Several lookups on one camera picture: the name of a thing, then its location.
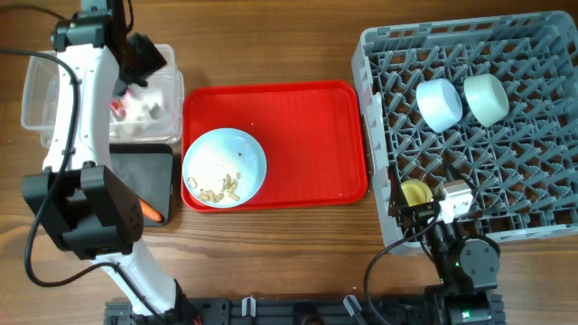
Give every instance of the gray dish rack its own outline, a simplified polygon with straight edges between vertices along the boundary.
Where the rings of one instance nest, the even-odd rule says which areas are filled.
[[[373,162],[384,244],[409,237],[388,213],[395,167],[401,181],[437,190],[442,161],[478,187],[464,229],[497,242],[578,233],[578,32],[565,12],[517,14],[369,28],[351,61]],[[463,95],[469,76],[491,73],[510,112],[486,128]],[[464,117],[437,134],[421,118],[418,83],[448,79]],[[395,254],[421,252],[407,242]]]

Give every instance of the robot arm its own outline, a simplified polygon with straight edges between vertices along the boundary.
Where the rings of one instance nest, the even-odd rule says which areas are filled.
[[[58,58],[72,67],[79,81],[79,117],[64,180],[41,223],[60,250],[73,251],[93,264],[118,265],[124,277],[111,267],[104,269],[130,299],[136,320],[145,322],[154,312],[171,323],[192,320],[194,311],[183,303],[187,300],[179,285],[163,272],[141,238],[139,198],[112,172],[108,149],[109,102],[115,87],[145,86],[145,79],[166,61],[145,36],[126,38],[122,1],[83,0],[82,9],[71,20],[58,22],[51,37]],[[35,214],[62,165],[70,131],[73,88],[63,68],[60,76],[56,125],[44,173],[23,180],[24,199]]]
[[[415,232],[429,227],[439,215],[424,234],[442,283],[425,288],[431,318],[434,324],[499,324],[489,294],[498,287],[499,246],[485,236],[463,234],[457,221],[468,215],[475,188],[449,163],[443,165],[448,182],[439,195],[413,207],[407,205],[399,180],[391,173],[393,208],[414,224]]]

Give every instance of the wooden table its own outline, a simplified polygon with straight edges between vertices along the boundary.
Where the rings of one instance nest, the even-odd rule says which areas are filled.
[[[0,4],[13,1],[0,1]],[[79,1],[30,1],[66,16]],[[135,31],[176,53],[186,92],[201,86],[345,79],[368,27],[566,10],[578,2],[525,0],[135,1]],[[54,20],[28,12],[2,14],[0,46],[50,49]],[[33,219],[20,192],[46,154],[40,136],[20,126],[27,58],[0,60],[0,324],[101,324],[105,302],[124,300],[104,272],[62,288],[42,289],[23,271]],[[144,239],[190,297],[342,297],[362,294],[363,273],[383,248],[373,193],[348,206],[194,213],[173,194],[172,222]],[[578,237],[502,246],[498,293],[509,324],[578,323]],[[37,274],[62,279],[89,262],[59,251],[40,231]],[[424,256],[385,256],[374,269],[373,293],[419,293],[438,281]]]

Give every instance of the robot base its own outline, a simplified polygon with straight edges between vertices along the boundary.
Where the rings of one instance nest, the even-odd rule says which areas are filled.
[[[492,320],[467,321],[457,324],[506,325],[506,315],[501,295],[489,295]],[[331,300],[271,300],[256,299],[256,317],[242,316],[242,302],[225,298],[189,299],[189,302],[200,312],[203,324],[206,325],[301,325],[298,306],[314,306],[326,325],[355,325],[342,301]],[[371,310],[363,301],[362,315],[367,324],[379,324]],[[438,324],[436,303],[432,296],[400,295],[383,296],[374,300],[378,309],[384,313],[391,324],[425,325]],[[129,303],[107,303],[105,325],[136,325],[131,318]]]

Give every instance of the red tray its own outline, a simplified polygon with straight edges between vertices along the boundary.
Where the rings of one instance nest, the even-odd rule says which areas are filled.
[[[358,99],[343,81],[199,88],[182,110],[182,157],[201,135],[221,127],[247,132],[267,159],[263,186],[231,210],[355,202],[368,188]],[[223,212],[192,197],[199,212]]]

